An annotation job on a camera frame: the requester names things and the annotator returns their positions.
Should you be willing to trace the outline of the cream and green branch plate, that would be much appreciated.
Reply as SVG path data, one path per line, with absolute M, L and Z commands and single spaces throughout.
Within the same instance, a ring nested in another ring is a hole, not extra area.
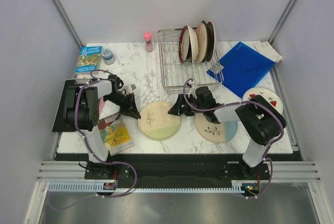
M 150 139 L 165 140 L 175 135 L 181 128 L 180 116 L 168 114 L 172 105 L 157 101 L 145 106 L 140 111 L 139 129 Z

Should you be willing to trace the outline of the metal wire dish rack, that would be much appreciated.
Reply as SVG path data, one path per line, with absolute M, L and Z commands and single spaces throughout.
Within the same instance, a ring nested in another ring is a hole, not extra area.
M 223 67 L 219 63 L 218 51 L 210 62 L 181 63 L 178 56 L 178 43 L 181 28 L 161 29 L 157 33 L 162 87 L 167 93 L 181 93 L 187 79 L 193 78 L 199 86 L 216 88 L 222 85 Z

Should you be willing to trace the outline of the red rimmed beige plate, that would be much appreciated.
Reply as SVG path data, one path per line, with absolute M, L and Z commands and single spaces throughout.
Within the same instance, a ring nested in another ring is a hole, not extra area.
M 189 48 L 188 26 L 184 26 L 180 34 L 179 46 L 178 46 L 178 56 L 181 63 L 184 63 L 185 60 L 187 59 L 188 48 Z

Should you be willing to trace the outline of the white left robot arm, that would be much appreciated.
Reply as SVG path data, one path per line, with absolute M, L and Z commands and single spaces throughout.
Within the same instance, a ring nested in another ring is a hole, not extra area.
M 118 106 L 122 115 L 134 119 L 141 118 L 134 93 L 121 92 L 123 85 L 123 81 L 117 75 L 109 74 L 107 79 L 97 78 L 86 84 L 65 89 L 63 121 L 83 139 L 89 160 L 100 162 L 96 172 L 104 179 L 113 176 L 115 167 L 107 161 L 109 151 L 98 130 L 100 100 Z

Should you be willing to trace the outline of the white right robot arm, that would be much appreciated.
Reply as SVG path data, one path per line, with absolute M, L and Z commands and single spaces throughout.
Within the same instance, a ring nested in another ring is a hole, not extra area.
M 243 163 L 239 165 L 239 173 L 245 179 L 257 174 L 257 166 L 265 160 L 271 145 L 283 137 L 287 126 L 282 114 L 261 95 L 246 101 L 220 104 L 207 86 L 188 82 L 168 114 L 194 116 L 197 113 L 215 125 L 241 122 L 251 138 L 242 156 Z

